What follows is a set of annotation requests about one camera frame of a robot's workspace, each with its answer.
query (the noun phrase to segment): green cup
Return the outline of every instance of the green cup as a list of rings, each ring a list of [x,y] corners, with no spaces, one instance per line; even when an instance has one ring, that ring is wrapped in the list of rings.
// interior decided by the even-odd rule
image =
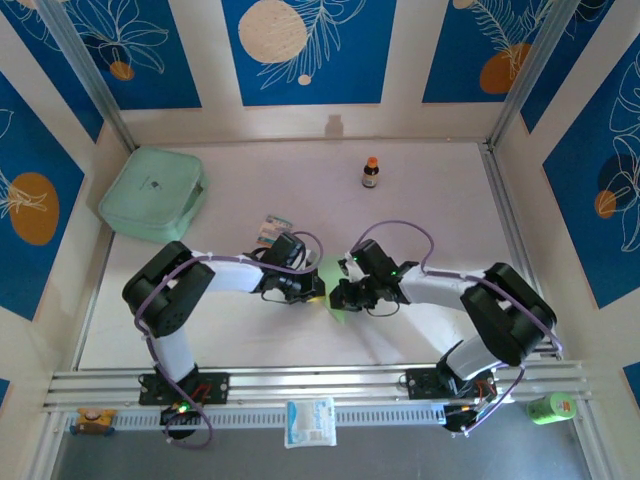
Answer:
[[[571,420],[576,411],[576,401],[568,393],[562,392],[533,400],[527,405],[527,414],[537,425]]]

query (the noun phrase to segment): gray floor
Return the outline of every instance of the gray floor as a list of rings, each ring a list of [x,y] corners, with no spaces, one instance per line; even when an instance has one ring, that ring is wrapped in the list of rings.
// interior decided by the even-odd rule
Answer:
[[[442,427],[364,427],[338,429],[337,447],[285,450],[283,443],[279,429],[218,431],[215,444],[203,451],[171,447],[159,432],[66,434],[52,478],[590,478],[572,423],[536,426],[519,405],[505,406],[468,439],[452,439]]]

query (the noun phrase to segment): yellow toy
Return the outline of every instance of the yellow toy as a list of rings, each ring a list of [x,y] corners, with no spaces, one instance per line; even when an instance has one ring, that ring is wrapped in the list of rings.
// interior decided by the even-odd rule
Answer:
[[[115,429],[111,426],[117,410],[102,410],[98,408],[79,408],[80,417],[75,425],[69,427],[72,435],[104,435],[108,437]]]

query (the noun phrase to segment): mint green box lid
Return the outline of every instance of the mint green box lid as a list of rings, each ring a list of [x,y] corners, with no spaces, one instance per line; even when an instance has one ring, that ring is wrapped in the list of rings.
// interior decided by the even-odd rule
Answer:
[[[207,185],[197,157],[140,147],[100,202],[100,215],[118,233],[179,240],[204,202]]]

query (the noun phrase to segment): orange circle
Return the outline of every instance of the orange circle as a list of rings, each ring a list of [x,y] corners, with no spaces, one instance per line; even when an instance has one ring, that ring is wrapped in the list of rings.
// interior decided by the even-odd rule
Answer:
[[[496,53],[482,67],[480,88],[493,95],[508,93],[525,58],[529,55],[529,50],[530,44],[519,43],[508,50]]]
[[[135,72],[131,65],[128,63],[121,62],[120,60],[116,60],[111,65],[109,65],[109,71],[111,75],[116,77],[118,80],[122,80],[123,82],[128,82],[133,78]]]
[[[18,175],[9,187],[9,196],[16,200],[9,215],[20,238],[36,246],[49,243],[60,217],[58,194],[49,179],[39,173]]]
[[[611,218],[616,213],[616,196],[609,190],[603,190],[596,196],[596,213],[602,218]]]

